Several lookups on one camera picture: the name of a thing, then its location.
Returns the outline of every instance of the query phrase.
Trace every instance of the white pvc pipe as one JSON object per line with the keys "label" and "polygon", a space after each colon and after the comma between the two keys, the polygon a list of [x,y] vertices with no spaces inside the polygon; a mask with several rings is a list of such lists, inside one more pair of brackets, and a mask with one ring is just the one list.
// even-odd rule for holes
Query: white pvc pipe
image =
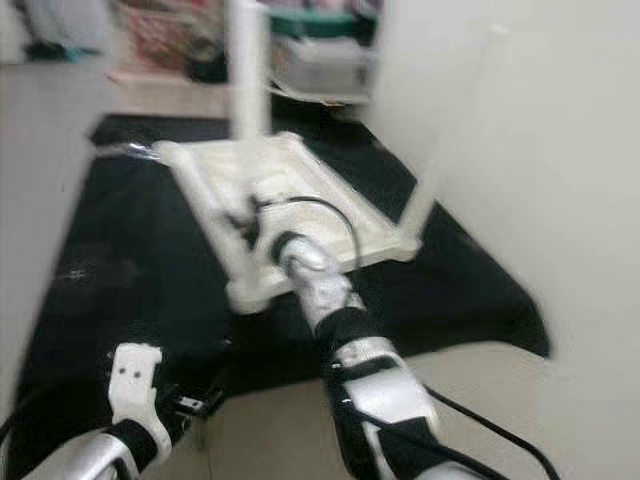
{"label": "white pvc pipe", "polygon": [[265,136],[270,131],[271,108],[267,90],[269,16],[255,0],[233,0],[230,11],[230,79],[233,85],[232,137],[242,166],[246,194],[260,174]]}
{"label": "white pvc pipe", "polygon": [[420,172],[418,183],[411,193],[398,224],[401,235],[407,240],[419,239],[422,236],[422,230],[435,202],[439,179],[440,168],[436,166],[431,165],[430,168],[423,168]]}

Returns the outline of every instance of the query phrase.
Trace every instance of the black cloth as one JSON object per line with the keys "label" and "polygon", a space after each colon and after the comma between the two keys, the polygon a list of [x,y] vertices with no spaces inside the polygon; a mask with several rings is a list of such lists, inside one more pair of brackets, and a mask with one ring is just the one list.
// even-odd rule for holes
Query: black cloth
{"label": "black cloth", "polygon": [[[320,115],[275,123],[397,220],[415,179],[360,124]],[[226,121],[107,116],[98,145],[224,138]],[[358,290],[376,328],[412,355],[497,340],[546,356],[534,301],[440,206],[410,263],[363,269]],[[124,157],[93,162],[21,373],[18,398],[50,385],[16,427],[7,478],[21,478],[72,436],[110,421],[109,352],[162,347],[163,385],[194,396],[215,377],[233,395],[318,377],[319,352],[292,294],[237,316],[226,276],[169,169]]]}

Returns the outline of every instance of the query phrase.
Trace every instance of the white wall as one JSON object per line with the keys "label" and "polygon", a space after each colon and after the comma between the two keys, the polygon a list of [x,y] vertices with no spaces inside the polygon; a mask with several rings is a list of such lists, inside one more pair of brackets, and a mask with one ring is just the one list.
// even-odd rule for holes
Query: white wall
{"label": "white wall", "polygon": [[25,59],[22,47],[28,43],[28,35],[12,4],[11,0],[0,0],[0,65]]}
{"label": "white wall", "polygon": [[[549,362],[480,345],[414,364],[538,441],[566,478],[637,478],[640,4],[387,5],[367,122],[414,171],[442,166],[438,199],[537,298],[555,344]],[[511,34],[483,44],[491,22]],[[466,424],[445,436],[542,478]]]}

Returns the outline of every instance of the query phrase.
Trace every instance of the black cable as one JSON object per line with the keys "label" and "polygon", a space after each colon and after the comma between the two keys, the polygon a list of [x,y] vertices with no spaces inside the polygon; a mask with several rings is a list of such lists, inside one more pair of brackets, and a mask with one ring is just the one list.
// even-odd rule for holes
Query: black cable
{"label": "black cable", "polygon": [[[362,268],[362,247],[360,243],[360,237],[358,236],[358,232],[356,231],[356,228],[354,227],[351,220],[349,220],[349,217],[347,217],[344,214],[344,212],[340,210],[338,207],[336,207],[333,203],[328,202],[327,200],[324,200],[323,198],[319,198],[319,197],[298,195],[295,197],[289,197],[285,199],[284,203],[285,204],[286,203],[315,203],[317,205],[321,205],[325,208],[328,208],[329,210],[331,210],[332,212],[334,212],[340,217],[340,219],[344,222],[345,226],[348,228],[349,234],[351,235],[351,238],[353,240],[353,250],[356,258],[353,266],[353,275],[351,276],[351,283],[357,286],[359,283],[358,280],[360,279],[360,269]],[[272,207],[276,205],[278,205],[277,202],[264,202],[264,203],[258,204],[258,208]],[[353,295],[353,289],[349,293],[347,293],[347,295],[345,296],[345,299],[344,299],[345,307],[348,306],[349,300],[351,300],[352,295]]]}
{"label": "black cable", "polygon": [[300,195],[296,197],[289,197],[285,200],[285,203],[303,203],[303,202],[316,203],[318,205],[322,205],[332,210],[333,212],[335,212],[342,219],[344,224],[349,229],[349,233],[351,234],[351,238],[353,239],[353,249],[355,251],[355,256],[356,256],[356,261],[353,267],[353,271],[354,273],[359,272],[360,268],[362,268],[362,247],[360,244],[360,237],[358,237],[358,232],[353,226],[353,223],[351,222],[351,220],[349,220],[349,217],[347,217],[344,214],[344,212],[340,210],[338,207],[336,207],[333,203],[328,202],[322,198]]}
{"label": "black cable", "polygon": [[358,417],[360,420],[364,420],[366,422],[369,422],[373,425],[375,425],[376,427],[385,430],[389,433],[392,433],[393,435],[397,436],[398,438],[401,438],[403,440],[406,440],[407,442],[420,447],[420,448],[424,448],[425,450],[429,450],[430,452],[433,452],[437,455],[441,455],[443,457],[446,457],[450,460],[453,460],[454,462],[459,463],[460,465],[463,465],[471,470],[473,470],[474,472],[477,472],[485,477],[487,477],[489,480],[509,480],[509,478],[505,477],[504,475],[502,475],[501,473],[495,471],[493,468],[485,465],[482,462],[479,462],[478,460],[471,458],[467,455],[465,455],[462,452],[459,452],[457,450],[454,450],[453,448],[449,448],[446,447],[444,445],[441,445],[439,443],[429,443],[429,442],[425,442],[423,439],[418,438],[414,435],[412,435],[411,433],[407,433],[405,430],[396,427],[393,424],[387,423],[381,419],[379,419],[378,417],[374,417],[373,415],[370,415],[366,412],[363,412],[362,410],[357,409],[356,407],[354,407],[352,404],[350,403],[339,403],[338,405],[340,405],[344,410],[346,410],[347,412],[351,413],[352,415],[355,415],[356,417]]}
{"label": "black cable", "polygon": [[469,410],[468,408],[463,407],[459,403],[456,403],[453,400],[445,397],[444,395],[442,395],[441,393],[438,393],[437,391],[428,387],[427,385],[423,385],[423,387],[427,392],[429,392],[429,395],[431,395],[433,398],[435,398],[439,402],[442,402],[447,407],[452,408],[453,410],[456,410],[457,412],[460,412],[463,415],[466,415],[467,417],[478,422],[483,427],[488,428],[492,432],[500,435],[502,438],[509,440],[514,445],[517,445],[523,450],[526,450],[527,452],[529,452],[536,460],[538,460],[538,462],[540,462],[540,464],[542,465],[542,468],[544,468],[545,473],[551,480],[560,480],[560,476],[558,475],[558,472],[556,472],[556,469],[553,467],[553,464],[551,463],[551,461],[536,446],[530,444],[526,440],[518,437],[517,435],[509,432],[508,430],[505,430],[499,425],[496,425],[491,420],[488,420],[483,416],[478,415],[477,413]]}

